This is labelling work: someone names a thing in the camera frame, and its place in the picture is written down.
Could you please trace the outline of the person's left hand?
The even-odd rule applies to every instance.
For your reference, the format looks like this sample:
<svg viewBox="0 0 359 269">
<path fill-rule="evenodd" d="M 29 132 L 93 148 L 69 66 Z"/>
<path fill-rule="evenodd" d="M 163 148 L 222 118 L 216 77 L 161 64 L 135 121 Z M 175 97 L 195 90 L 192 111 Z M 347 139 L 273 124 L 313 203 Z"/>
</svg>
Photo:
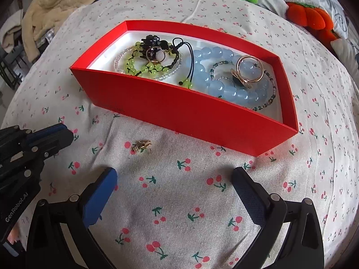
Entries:
<svg viewBox="0 0 359 269">
<path fill-rule="evenodd" d="M 19 238 L 19 228 L 18 226 L 14 226 L 10 232 L 10 234 L 7 237 L 7 240 L 10 244 L 14 244 Z"/>
</svg>

